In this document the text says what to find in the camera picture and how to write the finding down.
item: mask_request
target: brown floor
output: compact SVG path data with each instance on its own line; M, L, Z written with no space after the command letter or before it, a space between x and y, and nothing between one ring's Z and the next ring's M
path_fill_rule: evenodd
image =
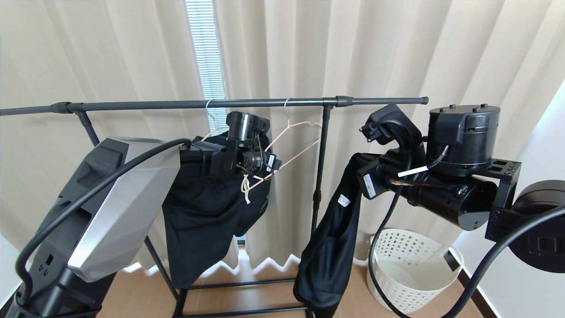
M297 265L289 262L284 271L275 266L265 266L253 275L251 270L239 270L233 274L220 267L214 274L200 278L197 283L213 284L248 280L268 280L288 278L296 274ZM396 315L382 307L367 289L365 280L366 267L354 266L351 279L340 303L335 318L347 317L379 317L394 318ZM459 298L463 291L457 281L436 299L410 316L415 318L438 318L445 314ZM193 290L188 293L184 314L212 313L236 310L253 310L258 308L300 305L292 294L292 283L276 283L248 287L232 287L221 289ZM119 272L116 275L100 318L107 317L171 317L175 302L167 289L161 275L156 273L147 276L142 270L134 273ZM269 313L261 315L241 316L247 318L304 318L303 311ZM458 318L482 317L477 307L469 302Z

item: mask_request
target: clothing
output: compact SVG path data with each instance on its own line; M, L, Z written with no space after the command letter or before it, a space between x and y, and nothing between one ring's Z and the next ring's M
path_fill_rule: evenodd
M270 142L262 137L261 143ZM267 209L271 186L271 181L264 181L249 191L247 204L240 190L243 176L188 178L193 170L194 166L181 166L163 203L169 268L177 289L190 287L226 256L233 236L244 235ZM249 180L251 186L258 182Z
M324 217L302 252L294 296L316 318L333 317L351 273L359 225L361 189L353 155Z

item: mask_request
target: window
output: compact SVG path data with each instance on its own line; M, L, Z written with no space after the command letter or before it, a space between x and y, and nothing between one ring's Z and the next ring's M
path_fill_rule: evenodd
M216 36L212 0L186 0L186 10L188 12L204 99L225 99L224 79L221 72L220 50L218 48L218 37ZM218 135L228 130L225 127L225 116L227 114L225 108L210 108L208 113L210 130L215 128L214 119L218 126L221 127L213 135Z

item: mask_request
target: black strap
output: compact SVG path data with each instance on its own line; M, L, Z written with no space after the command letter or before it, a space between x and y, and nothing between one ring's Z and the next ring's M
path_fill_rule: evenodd
M22 307L18 303L17 293L14 295L14 301L12 302L12 304L14 304L14 306L16 306L18 311L25 314L26 317L31 317L31 318L81 318L81 317L89 317L89 316L95 316L102 309L102 307L100 307L99 309L96 309L96 310L85 311L85 312L82 312L82 313L68 313L68 314L59 315L59 316L49 316L49 317L38 316L35 313L29 312L27 309L25 309L24 307Z

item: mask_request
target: beige curtain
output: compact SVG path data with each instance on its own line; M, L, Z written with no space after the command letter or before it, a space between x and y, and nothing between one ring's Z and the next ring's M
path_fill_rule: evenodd
M202 99L180 0L1 1L0 60L3 108ZM112 135L171 140L208 132L204 110L90 116L101 140ZM74 115L2 117L0 124L0 231L20 249L92 145ZM149 236L166 257L161 214ZM136 261L152 265L145 247Z
M401 106L425 134L431 108L489 103L502 108L495 155L513 159L565 79L565 2L557 1L215 1L229 98L429 96ZM355 152L357 131L379 106L332 111L324 165L321 219ZM282 109L248 109L286 126ZM321 120L320 108L289 108L292 122ZM320 135L301 127L275 151L291 158ZM253 266L285 263L308 242L317 149L274 178L265 216L248 232ZM392 195L363 200L356 257L366 259L371 233ZM460 230L404 200L390 226L443 243Z

